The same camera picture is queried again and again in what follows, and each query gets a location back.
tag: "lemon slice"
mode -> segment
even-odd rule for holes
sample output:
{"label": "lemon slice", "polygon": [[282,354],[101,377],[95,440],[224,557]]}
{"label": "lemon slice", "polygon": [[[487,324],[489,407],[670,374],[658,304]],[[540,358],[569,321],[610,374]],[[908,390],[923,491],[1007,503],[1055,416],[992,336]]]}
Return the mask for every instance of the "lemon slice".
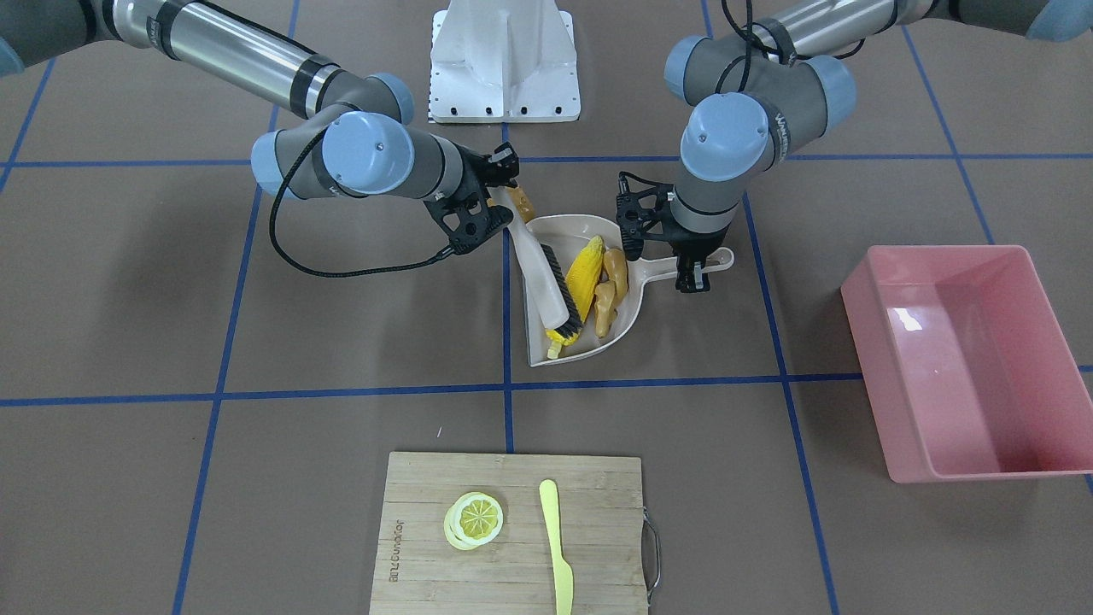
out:
{"label": "lemon slice", "polygon": [[465,494],[444,517],[444,536],[451,546],[470,551],[490,543],[505,522],[501,504],[480,492]]}

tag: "light blue circular cap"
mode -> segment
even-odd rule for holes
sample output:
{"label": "light blue circular cap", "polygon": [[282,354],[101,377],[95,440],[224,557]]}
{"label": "light blue circular cap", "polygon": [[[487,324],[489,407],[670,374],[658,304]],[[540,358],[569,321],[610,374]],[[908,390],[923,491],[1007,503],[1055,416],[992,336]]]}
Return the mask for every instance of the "light blue circular cap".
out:
{"label": "light blue circular cap", "polygon": [[23,72],[26,67],[23,59],[19,57],[15,49],[0,36],[0,76]]}
{"label": "light blue circular cap", "polygon": [[823,86],[823,95],[827,100],[827,127],[828,130],[838,126],[858,106],[858,85],[854,81],[854,74],[846,68],[843,60],[831,56],[816,56],[804,60],[804,63],[812,67],[812,71],[820,78],[820,85]]}
{"label": "light blue circular cap", "polygon": [[691,111],[680,141],[680,158],[695,177],[727,181],[747,173],[769,142],[766,110],[755,98],[712,94]]}
{"label": "light blue circular cap", "polygon": [[1093,27],[1093,0],[1051,0],[1036,15],[1025,37],[1062,43]]}
{"label": "light blue circular cap", "polygon": [[665,83],[668,85],[668,91],[684,103],[686,94],[683,90],[683,75],[686,74],[686,62],[691,59],[691,52],[703,40],[706,40],[705,36],[687,36],[672,47],[668,54],[668,61],[665,62]]}
{"label": "light blue circular cap", "polygon": [[[267,193],[277,194],[284,181],[281,166],[277,162],[277,132],[267,132],[255,141],[250,147],[250,172],[255,180]],[[299,198],[292,189],[284,191],[284,198]]]}
{"label": "light blue circular cap", "polygon": [[413,169],[410,132],[378,113],[350,111],[327,129],[322,139],[327,172],[342,186],[381,194],[402,185]]}
{"label": "light blue circular cap", "polygon": [[395,99],[399,103],[399,118],[402,123],[413,121],[413,94],[407,87],[407,84],[389,72],[377,72],[372,76],[383,81],[384,85],[387,85],[387,88],[395,95]]}

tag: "cutting board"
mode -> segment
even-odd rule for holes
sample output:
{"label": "cutting board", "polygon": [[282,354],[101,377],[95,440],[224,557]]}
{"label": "cutting board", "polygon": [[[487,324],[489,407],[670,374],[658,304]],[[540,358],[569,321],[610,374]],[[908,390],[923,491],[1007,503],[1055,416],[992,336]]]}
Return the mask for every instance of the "cutting board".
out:
{"label": "cutting board", "polygon": [[[557,483],[573,615],[647,615],[642,570],[642,460],[391,453],[372,586],[372,615],[554,615],[539,483]],[[444,539],[459,496],[482,492],[505,515],[490,544]]]}

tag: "pink plastic box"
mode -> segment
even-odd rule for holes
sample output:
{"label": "pink plastic box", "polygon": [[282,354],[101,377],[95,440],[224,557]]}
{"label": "pink plastic box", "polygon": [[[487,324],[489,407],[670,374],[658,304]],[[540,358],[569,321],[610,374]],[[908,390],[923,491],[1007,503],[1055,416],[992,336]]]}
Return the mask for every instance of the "pink plastic box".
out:
{"label": "pink plastic box", "polygon": [[1093,403],[1021,246],[873,246],[843,300],[896,483],[1093,472]]}

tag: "knife handle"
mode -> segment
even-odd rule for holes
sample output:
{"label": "knife handle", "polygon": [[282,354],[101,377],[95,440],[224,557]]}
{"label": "knife handle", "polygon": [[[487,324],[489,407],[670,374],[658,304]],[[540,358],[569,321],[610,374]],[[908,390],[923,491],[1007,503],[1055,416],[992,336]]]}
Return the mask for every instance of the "knife handle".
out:
{"label": "knife handle", "polygon": [[539,484],[539,502],[543,507],[550,555],[552,558],[562,558],[562,519],[557,505],[557,485],[550,478]]}

